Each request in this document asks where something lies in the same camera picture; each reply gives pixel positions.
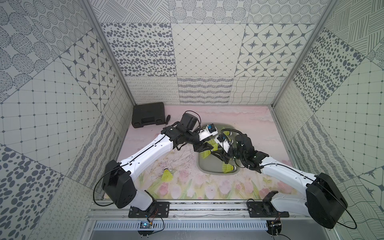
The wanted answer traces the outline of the grey plastic storage box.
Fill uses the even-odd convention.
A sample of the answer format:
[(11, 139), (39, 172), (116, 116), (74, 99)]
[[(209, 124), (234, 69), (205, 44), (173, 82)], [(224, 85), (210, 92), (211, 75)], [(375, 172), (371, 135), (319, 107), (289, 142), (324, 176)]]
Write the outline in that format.
[[(214, 123), (215, 127), (217, 128), (218, 132), (220, 133), (221, 129), (235, 129), (234, 126), (229, 125), (229, 124), (223, 124), (223, 123)], [(235, 139), (236, 133), (230, 133), (229, 138), (231, 140)], [(224, 173), (223, 172), (223, 164), (224, 162), (219, 160), (217, 157), (209, 155), (206, 158), (203, 158), (203, 153), (199, 154), (198, 157), (198, 168), (206, 173), (206, 174), (212, 174), (212, 175), (235, 175), (239, 172), (240, 168), (235, 164), (234, 160), (230, 160), (229, 164), (234, 166), (235, 169), (228, 172)]]

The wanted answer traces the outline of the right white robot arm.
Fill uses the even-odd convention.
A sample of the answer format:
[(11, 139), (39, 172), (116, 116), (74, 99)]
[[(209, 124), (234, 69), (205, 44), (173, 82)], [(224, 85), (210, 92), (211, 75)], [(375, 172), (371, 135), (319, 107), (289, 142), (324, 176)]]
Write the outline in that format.
[(273, 177), (298, 192), (298, 195), (273, 193), (266, 197), (266, 202), (277, 211), (311, 217), (328, 229), (334, 228), (347, 212), (348, 203), (329, 175), (314, 175), (283, 164), (255, 150), (251, 139), (245, 134), (236, 135), (234, 140), (219, 134), (215, 143), (222, 161), (239, 160), (244, 168)]

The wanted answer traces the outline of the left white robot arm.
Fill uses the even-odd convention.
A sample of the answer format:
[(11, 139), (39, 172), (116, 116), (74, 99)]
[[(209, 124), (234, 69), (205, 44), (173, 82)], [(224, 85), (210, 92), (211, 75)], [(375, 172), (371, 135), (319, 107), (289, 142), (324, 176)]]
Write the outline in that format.
[(189, 144), (195, 152), (200, 153), (213, 148), (207, 140), (218, 134), (217, 128), (214, 124), (208, 124), (194, 130), (198, 120), (195, 116), (184, 113), (180, 121), (163, 128), (152, 142), (137, 153), (120, 162), (112, 160), (107, 163), (99, 182), (117, 208), (131, 206), (148, 211), (156, 205), (156, 200), (146, 191), (138, 190), (134, 181), (156, 160), (173, 149)]

